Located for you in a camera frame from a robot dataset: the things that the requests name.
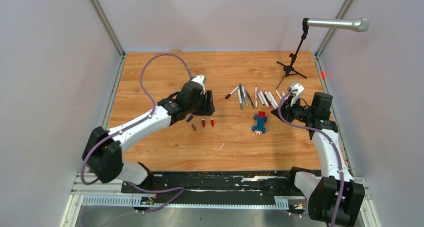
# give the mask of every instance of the microphone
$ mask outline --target microphone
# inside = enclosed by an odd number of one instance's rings
[[[366,32],[370,27],[370,20],[366,18],[358,19],[325,19],[325,18],[304,18],[303,23],[307,22],[311,27],[324,27],[351,30],[356,32]]]

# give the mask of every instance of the wooden table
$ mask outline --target wooden table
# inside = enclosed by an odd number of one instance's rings
[[[275,89],[283,68],[276,61],[290,63],[291,51],[211,51],[179,52],[193,75],[206,75],[206,89],[213,91],[216,108],[213,116],[195,116],[159,130],[132,146],[125,159],[142,162],[154,171],[188,170],[287,170],[292,166],[319,169],[317,151],[308,132],[290,127],[270,114],[271,109],[251,105],[240,109],[237,94],[224,97],[240,82],[254,96],[255,86],[268,90],[277,99]],[[115,127],[151,109],[151,102],[140,88],[139,77],[145,63],[157,53],[129,53],[123,67],[109,127]],[[292,82],[305,87],[303,98],[309,103],[322,85],[310,51],[300,51],[295,63],[297,71],[284,79],[279,90]],[[156,102],[179,91],[189,80],[183,64],[173,56],[155,59],[147,68],[143,83]],[[265,111],[266,133],[255,135],[252,125],[255,113]],[[202,127],[201,119],[206,121]],[[212,127],[210,118],[215,119]]]

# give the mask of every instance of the white wall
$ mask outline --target white wall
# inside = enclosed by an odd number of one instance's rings
[[[120,58],[89,0],[0,0],[0,226],[56,227]]]
[[[334,18],[344,0],[99,0],[127,52],[295,50],[302,19]],[[311,28],[303,50],[327,30]]]
[[[365,176],[381,226],[422,226],[424,195],[423,0],[355,0],[322,61],[347,154]]]

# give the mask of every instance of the white robotic arm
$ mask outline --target white robotic arm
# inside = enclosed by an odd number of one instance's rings
[[[333,211],[337,208],[335,223],[353,226],[365,196],[365,189],[362,184],[354,182],[344,160],[341,159],[343,155],[339,147],[339,130],[336,123],[329,120],[333,97],[316,92],[312,104],[302,106],[300,98],[305,90],[303,86],[295,82],[288,90],[291,94],[283,100],[280,112],[279,109],[274,109],[271,113],[278,118],[281,115],[289,125],[294,120],[305,123],[305,127],[300,128],[309,131],[309,137],[318,152],[321,178],[317,178],[309,169],[292,167],[288,172],[287,187],[295,194],[304,194],[312,220],[330,223]],[[340,203],[336,204],[339,195],[342,197],[339,198]]]
[[[131,146],[150,134],[183,120],[188,114],[210,116],[215,111],[212,91],[205,89],[206,77],[197,75],[184,84],[181,91],[162,99],[157,105],[139,117],[117,127],[104,130],[95,128],[85,147],[82,159],[102,139],[118,133],[106,141],[88,158],[88,166],[102,183],[114,179],[141,184],[149,171],[140,163],[122,159]]]

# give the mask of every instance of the microphone stand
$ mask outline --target microphone stand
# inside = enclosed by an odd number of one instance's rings
[[[279,82],[279,84],[277,85],[277,89],[278,89],[278,87],[281,85],[281,82],[283,82],[283,80],[284,80],[284,78],[285,77],[288,77],[288,76],[294,76],[294,75],[300,75],[300,76],[302,76],[303,78],[305,78],[305,79],[307,79],[308,77],[306,77],[305,75],[303,75],[303,74],[301,74],[301,73],[299,73],[298,71],[296,71],[295,70],[295,68],[293,68],[293,64],[295,63],[295,61],[296,61],[296,58],[298,57],[298,52],[299,52],[299,49],[301,48],[301,46],[302,46],[302,43],[304,42],[304,40],[306,39],[306,36],[308,35],[308,30],[309,30],[309,26],[308,26],[308,18],[304,18],[303,19],[303,22],[302,22],[302,29],[303,29],[303,34],[302,34],[302,36],[300,37],[300,43],[299,43],[299,46],[297,47],[297,50],[296,50],[296,53],[290,53],[290,55],[289,55],[289,57],[291,58],[291,62],[290,62],[290,65],[285,65],[285,64],[283,64],[283,63],[281,63],[281,62],[279,62],[279,61],[277,61],[277,64],[279,64],[279,65],[282,65],[283,66],[283,68],[282,68],[282,70],[284,71],[284,76],[281,78],[281,81]]]

